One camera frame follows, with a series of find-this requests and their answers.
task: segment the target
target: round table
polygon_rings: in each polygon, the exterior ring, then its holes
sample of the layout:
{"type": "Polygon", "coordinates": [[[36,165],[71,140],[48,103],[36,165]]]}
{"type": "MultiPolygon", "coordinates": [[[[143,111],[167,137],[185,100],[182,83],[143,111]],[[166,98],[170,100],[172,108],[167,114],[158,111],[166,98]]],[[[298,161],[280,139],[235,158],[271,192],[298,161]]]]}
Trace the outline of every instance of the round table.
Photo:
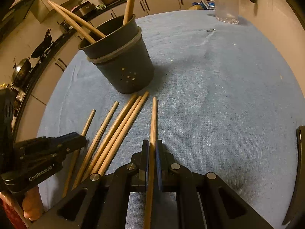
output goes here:
{"type": "MultiPolygon", "coordinates": [[[[305,122],[305,100],[286,61],[243,18],[231,25],[212,11],[186,10],[146,16],[137,24],[154,79],[139,92],[149,90],[150,96],[107,173],[129,163],[149,139],[156,96],[158,139],[177,162],[200,174],[215,172],[274,228],[282,228],[296,177],[295,130],[305,122]]],[[[87,133],[92,141],[114,101],[120,105],[110,124],[128,98],[79,51],[47,104],[38,136],[81,132],[96,109],[87,133]]],[[[71,154],[62,171],[39,185],[47,208],[61,199],[70,159],[71,154]]],[[[174,200],[174,193],[154,196],[153,228],[177,228],[174,200]]],[[[144,194],[131,194],[126,228],[142,228],[143,208],[144,194]]]]}

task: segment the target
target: metal screw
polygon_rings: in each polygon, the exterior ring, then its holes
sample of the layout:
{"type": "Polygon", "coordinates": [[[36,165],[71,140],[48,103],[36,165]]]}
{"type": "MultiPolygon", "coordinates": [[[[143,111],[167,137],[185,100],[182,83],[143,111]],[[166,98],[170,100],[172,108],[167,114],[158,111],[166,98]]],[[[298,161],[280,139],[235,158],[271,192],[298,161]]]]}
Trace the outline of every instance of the metal screw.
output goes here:
{"type": "Polygon", "coordinates": [[[213,172],[209,172],[209,173],[207,173],[207,178],[209,178],[209,179],[212,179],[212,180],[214,180],[215,178],[216,178],[216,174],[215,173],[213,173],[213,172]]]}
{"type": "Polygon", "coordinates": [[[127,169],[130,169],[130,170],[135,169],[135,167],[136,167],[136,166],[135,166],[134,163],[129,163],[129,164],[126,165],[126,168],[127,168],[127,169]]]}
{"type": "Polygon", "coordinates": [[[178,163],[173,163],[173,164],[170,165],[170,167],[171,167],[172,169],[180,169],[180,164],[178,164],[178,163]]]}
{"type": "Polygon", "coordinates": [[[96,174],[96,173],[94,173],[90,176],[91,181],[97,181],[99,178],[100,178],[100,175],[96,174]]]}

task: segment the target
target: wooden chopstick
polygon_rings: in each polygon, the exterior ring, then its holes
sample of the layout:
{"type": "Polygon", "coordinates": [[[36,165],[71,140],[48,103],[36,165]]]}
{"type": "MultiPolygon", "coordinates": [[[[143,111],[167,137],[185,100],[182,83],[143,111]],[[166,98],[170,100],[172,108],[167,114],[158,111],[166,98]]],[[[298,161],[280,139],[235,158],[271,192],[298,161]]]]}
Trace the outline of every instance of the wooden chopstick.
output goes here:
{"type": "Polygon", "coordinates": [[[153,181],[155,176],[155,149],[157,138],[157,99],[152,99],[152,119],[150,125],[149,138],[149,166],[148,166],[148,187],[146,191],[146,201],[144,210],[144,229],[150,229],[151,213],[153,206],[153,181]]]}
{"type": "Polygon", "coordinates": [[[106,37],[105,34],[103,34],[100,30],[98,30],[97,28],[95,28],[94,26],[92,26],[90,23],[86,22],[85,20],[83,20],[82,18],[80,18],[79,16],[77,16],[76,14],[72,13],[71,11],[67,10],[66,8],[56,4],[55,2],[51,2],[53,3],[55,6],[57,6],[58,8],[60,8],[62,11],[64,11],[67,15],[69,15],[72,19],[74,19],[75,21],[79,22],[80,24],[82,24],[84,27],[88,28],[91,32],[95,33],[97,36],[104,38],[106,37]]]}
{"type": "Polygon", "coordinates": [[[115,140],[118,138],[120,132],[122,131],[122,129],[125,126],[126,122],[128,121],[128,119],[132,115],[132,113],[135,110],[135,108],[137,107],[137,105],[140,102],[141,98],[142,98],[142,96],[139,96],[138,99],[135,101],[135,103],[132,105],[131,109],[129,110],[129,112],[127,113],[125,118],[123,119],[123,121],[120,124],[120,126],[118,127],[118,129],[115,131],[114,135],[112,136],[111,140],[107,144],[106,148],[103,150],[100,158],[98,159],[98,161],[96,162],[93,170],[91,171],[91,174],[97,173],[99,171],[100,167],[102,166],[102,163],[104,162],[105,158],[107,157],[107,154],[109,153],[109,151],[110,151],[111,147],[113,146],[115,140]]]}
{"type": "Polygon", "coordinates": [[[121,145],[124,137],[126,136],[129,128],[131,127],[133,121],[135,120],[137,114],[140,112],[146,98],[148,97],[148,91],[145,92],[145,94],[143,95],[143,97],[141,98],[140,102],[138,103],[137,107],[135,108],[135,110],[133,111],[132,115],[130,116],[130,118],[128,119],[127,123],[125,124],[125,126],[123,127],[122,131],[120,132],[118,138],[115,140],[112,148],[110,149],[107,157],[105,158],[102,166],[100,167],[98,173],[102,176],[105,172],[106,169],[108,168],[111,160],[113,159],[116,151],[118,150],[119,146],[121,145]]]}
{"type": "Polygon", "coordinates": [[[24,217],[24,211],[18,204],[18,201],[15,199],[14,196],[9,191],[3,190],[1,193],[6,196],[9,200],[12,201],[12,207],[16,211],[16,213],[19,215],[23,223],[25,224],[26,227],[30,227],[32,225],[32,222],[29,219],[26,219],[24,217]]]}
{"type": "Polygon", "coordinates": [[[125,106],[123,107],[123,109],[121,110],[121,112],[119,113],[119,115],[117,116],[117,118],[115,119],[114,123],[112,124],[111,128],[109,129],[108,133],[106,134],[103,142],[100,144],[96,154],[94,155],[93,160],[91,161],[91,163],[89,164],[84,176],[83,176],[83,180],[85,180],[86,178],[89,177],[92,169],[94,168],[97,160],[99,159],[100,155],[102,154],[103,150],[105,149],[106,145],[108,144],[108,142],[110,141],[111,137],[113,136],[113,134],[115,133],[116,129],[119,127],[119,125],[121,124],[121,122],[123,121],[124,117],[126,116],[126,114],[128,113],[128,111],[130,110],[130,108],[132,107],[132,104],[134,104],[136,98],[138,97],[137,93],[134,93],[131,98],[128,100],[128,102],[125,104],[125,106]]]}
{"type": "Polygon", "coordinates": [[[123,26],[132,18],[134,5],[135,5],[135,0],[127,0],[124,19],[123,19],[123,26]]]}
{"type": "Polygon", "coordinates": [[[87,167],[87,164],[88,164],[88,162],[89,162],[89,160],[90,160],[94,150],[96,149],[97,144],[100,141],[100,139],[101,139],[101,137],[102,137],[102,135],[103,135],[103,133],[104,133],[104,131],[105,131],[109,121],[111,120],[111,118],[112,118],[112,116],[113,116],[113,114],[114,114],[114,112],[115,112],[115,110],[116,110],[118,105],[119,105],[118,101],[116,101],[113,104],[113,106],[110,109],[108,115],[106,116],[105,120],[103,121],[100,129],[98,130],[96,136],[94,137],[94,139],[93,139],[93,141],[92,141],[92,143],[91,143],[91,145],[89,147],[89,150],[87,151],[87,154],[86,154],[85,158],[83,159],[83,162],[82,162],[82,164],[80,166],[80,169],[79,169],[79,171],[77,173],[77,176],[76,176],[76,179],[75,179],[74,184],[72,186],[72,189],[76,188],[80,184],[80,180],[81,180],[81,178],[83,176],[83,173],[84,173],[84,171],[85,171],[85,169],[87,167]]]}
{"type": "MultiPolygon", "coordinates": [[[[92,109],[92,111],[91,111],[91,113],[89,115],[89,118],[87,119],[87,122],[86,122],[86,124],[85,124],[85,126],[83,128],[83,131],[81,132],[82,136],[86,136],[86,134],[88,132],[88,129],[89,129],[89,126],[90,126],[90,124],[92,122],[92,119],[94,117],[95,112],[96,112],[96,110],[92,109]]],[[[80,149],[73,152],[71,163],[70,163],[70,168],[69,168],[69,172],[68,172],[68,177],[66,179],[65,186],[63,188],[63,198],[68,193],[70,180],[71,180],[71,177],[72,177],[73,169],[74,169],[74,166],[76,164],[76,160],[78,158],[79,152],[80,152],[80,149]]]]}
{"type": "Polygon", "coordinates": [[[74,27],[76,31],[78,31],[86,40],[88,40],[91,44],[94,44],[96,41],[83,30],[72,18],[70,18],[64,11],[59,9],[53,2],[48,0],[48,3],[52,6],[52,8],[59,13],[69,24],[74,27]]]}

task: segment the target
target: black container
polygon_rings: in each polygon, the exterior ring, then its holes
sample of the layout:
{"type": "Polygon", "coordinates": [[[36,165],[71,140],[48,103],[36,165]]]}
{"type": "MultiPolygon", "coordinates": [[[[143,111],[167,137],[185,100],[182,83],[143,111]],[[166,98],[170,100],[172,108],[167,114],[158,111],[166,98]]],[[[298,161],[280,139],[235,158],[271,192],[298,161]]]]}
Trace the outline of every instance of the black container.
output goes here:
{"type": "MultiPolygon", "coordinates": [[[[115,17],[101,24],[97,29],[107,36],[94,44],[83,39],[78,48],[86,53],[88,60],[97,66],[118,92],[131,94],[150,83],[154,67],[135,16],[122,27],[123,18],[115,17]]],[[[93,33],[90,36],[98,39],[93,33]]]]}

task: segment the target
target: glass mug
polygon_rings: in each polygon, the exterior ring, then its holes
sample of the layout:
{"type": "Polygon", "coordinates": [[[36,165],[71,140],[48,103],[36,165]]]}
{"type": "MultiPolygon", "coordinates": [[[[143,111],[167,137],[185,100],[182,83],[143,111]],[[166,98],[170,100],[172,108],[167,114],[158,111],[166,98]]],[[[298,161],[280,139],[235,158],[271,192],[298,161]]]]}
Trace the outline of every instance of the glass mug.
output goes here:
{"type": "Polygon", "coordinates": [[[202,0],[202,2],[207,9],[215,10],[217,20],[238,24],[238,0],[214,0],[215,6],[209,4],[207,0],[202,0]]]}

